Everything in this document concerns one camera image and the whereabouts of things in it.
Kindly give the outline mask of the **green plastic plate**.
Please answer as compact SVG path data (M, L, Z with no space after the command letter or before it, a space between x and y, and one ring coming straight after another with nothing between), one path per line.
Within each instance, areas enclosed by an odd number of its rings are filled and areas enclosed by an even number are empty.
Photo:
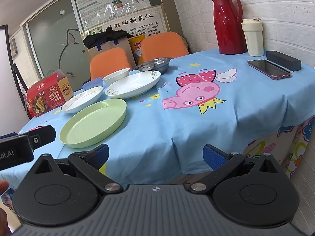
M74 149L103 141L123 123L127 103L122 99L97 102L75 114L61 129L60 141Z

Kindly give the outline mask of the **blue-rimmed white plate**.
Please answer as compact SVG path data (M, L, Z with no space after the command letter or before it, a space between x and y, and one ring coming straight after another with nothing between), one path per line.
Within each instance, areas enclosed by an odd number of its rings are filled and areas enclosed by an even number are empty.
M102 86L96 86L91 89L87 89L86 91L83 91L70 98L64 105L62 105L61 111L69 114L78 113L79 111L96 103L101 97L102 92Z

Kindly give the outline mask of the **blue plastic bowl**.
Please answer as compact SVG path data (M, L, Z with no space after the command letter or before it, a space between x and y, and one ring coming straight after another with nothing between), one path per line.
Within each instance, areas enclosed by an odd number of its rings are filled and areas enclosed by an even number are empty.
M98 86L101 86L103 87L103 81L102 81L102 78L101 77L98 77L98 78L95 78L95 79L91 79L87 82L85 82L83 85L82 85L82 89L84 91L88 90L88 89L91 89L93 87L98 87Z

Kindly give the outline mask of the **white ceramic bowl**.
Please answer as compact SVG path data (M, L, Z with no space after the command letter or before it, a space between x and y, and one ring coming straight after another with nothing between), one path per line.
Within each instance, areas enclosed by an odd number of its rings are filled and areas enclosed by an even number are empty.
M115 71L105 77L102 78L102 81L107 85L110 86L114 82L117 82L120 79L123 79L127 76L129 76L130 69L129 68L123 68L121 70Z

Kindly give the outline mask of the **floral white oval plate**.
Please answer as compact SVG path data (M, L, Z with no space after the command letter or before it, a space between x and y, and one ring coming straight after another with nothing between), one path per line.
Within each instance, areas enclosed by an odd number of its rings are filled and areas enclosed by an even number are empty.
M160 80L161 73L156 70L136 73L122 78L105 89L111 99L129 99L149 91Z

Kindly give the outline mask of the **stainless steel bowl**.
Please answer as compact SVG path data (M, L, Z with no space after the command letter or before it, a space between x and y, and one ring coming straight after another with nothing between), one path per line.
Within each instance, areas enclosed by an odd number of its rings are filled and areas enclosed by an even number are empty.
M136 70L138 70L139 72L156 70L159 71L161 74L164 74L168 71L170 61L171 58L168 57L157 58L138 65L136 67Z

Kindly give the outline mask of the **red cracker box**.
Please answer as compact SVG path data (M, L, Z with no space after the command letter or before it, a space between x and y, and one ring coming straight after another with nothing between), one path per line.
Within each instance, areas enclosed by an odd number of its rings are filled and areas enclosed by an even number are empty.
M27 91L27 101L35 117L64 105L74 92L61 69L36 82Z

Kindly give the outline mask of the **blue cartoon pig tablecloth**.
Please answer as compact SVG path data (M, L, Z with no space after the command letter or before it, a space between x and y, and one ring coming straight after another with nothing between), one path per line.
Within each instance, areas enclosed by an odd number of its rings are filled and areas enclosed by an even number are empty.
M104 140L109 146L105 174L121 185L163 184L181 175L210 171L202 156L211 144L243 152L249 143L296 126L314 115L314 69L303 65L287 79L272 80L248 65L247 54L217 50L171 60L148 92L128 99L121 126ZM171 97L189 76L217 73L220 91L200 103L190 97L175 108Z

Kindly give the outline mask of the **frosted glass door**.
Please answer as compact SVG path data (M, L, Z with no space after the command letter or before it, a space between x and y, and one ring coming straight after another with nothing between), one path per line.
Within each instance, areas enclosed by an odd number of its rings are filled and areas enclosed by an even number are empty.
M71 0L57 0L26 23L42 78L61 69L74 91L90 79L90 62Z

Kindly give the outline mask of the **smartphone in pink case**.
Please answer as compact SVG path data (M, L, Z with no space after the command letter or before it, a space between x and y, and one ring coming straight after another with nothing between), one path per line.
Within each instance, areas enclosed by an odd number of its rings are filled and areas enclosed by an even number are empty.
M276 65L265 59L260 60L251 60L248 61L247 64L261 73L267 75L272 80L280 80L285 78L290 78L292 73L282 67Z

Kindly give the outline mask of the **black cloth on bag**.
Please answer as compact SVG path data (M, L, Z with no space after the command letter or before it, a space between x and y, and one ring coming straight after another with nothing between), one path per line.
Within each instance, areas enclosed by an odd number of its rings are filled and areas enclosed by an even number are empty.
M97 45L107 43L108 41L114 41L121 38L132 38L133 35L129 34L124 30L113 30L112 27L107 27L105 31L92 34L84 38L83 44L86 48L91 49Z

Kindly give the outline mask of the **black rectangular case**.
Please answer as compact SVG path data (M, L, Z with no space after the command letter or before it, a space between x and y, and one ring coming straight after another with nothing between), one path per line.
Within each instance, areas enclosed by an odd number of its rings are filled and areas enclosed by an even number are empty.
M301 61L278 51L266 51L266 59L290 71L301 70Z

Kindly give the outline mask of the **yellow snack bag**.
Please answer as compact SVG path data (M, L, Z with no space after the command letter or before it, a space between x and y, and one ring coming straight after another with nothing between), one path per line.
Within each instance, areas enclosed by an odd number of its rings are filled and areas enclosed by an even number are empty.
M145 39L144 34L131 37L128 39L136 65L143 63L141 44L144 39Z

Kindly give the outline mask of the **white framed text poster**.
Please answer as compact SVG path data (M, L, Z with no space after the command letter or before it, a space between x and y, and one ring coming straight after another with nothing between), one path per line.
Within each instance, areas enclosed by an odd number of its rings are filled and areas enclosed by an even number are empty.
M132 36L145 35L145 37L170 31L163 5L157 5L121 16L89 30L85 30L82 33L82 38L105 32L108 27L111 27L115 31L126 31Z

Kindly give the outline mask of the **black stand frame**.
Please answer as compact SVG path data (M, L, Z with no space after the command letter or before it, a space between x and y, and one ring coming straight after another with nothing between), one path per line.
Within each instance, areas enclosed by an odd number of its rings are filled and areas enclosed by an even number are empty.
M17 68L16 64L13 62L13 58L12 58L12 54L11 54L11 47L10 47L10 39L9 39L9 35L8 35L8 25L1 25L1 30L5 31L5 42L6 42L8 59L9 59L9 62L10 62L10 68L11 68L11 71L12 71L13 80L14 80L14 83L16 85L17 92L19 94L22 106L23 106L23 108L24 108L24 110L25 110L29 120L31 120L32 117L31 117L31 114L30 114L30 112L28 110L28 107L27 107L27 100L23 96L23 93L22 93L22 90L21 90L19 82L21 82L22 88L25 91L28 91L28 88L27 88L27 85L25 84L25 82L24 82L24 80L23 80L23 78L21 76L21 73L20 73L19 69Z

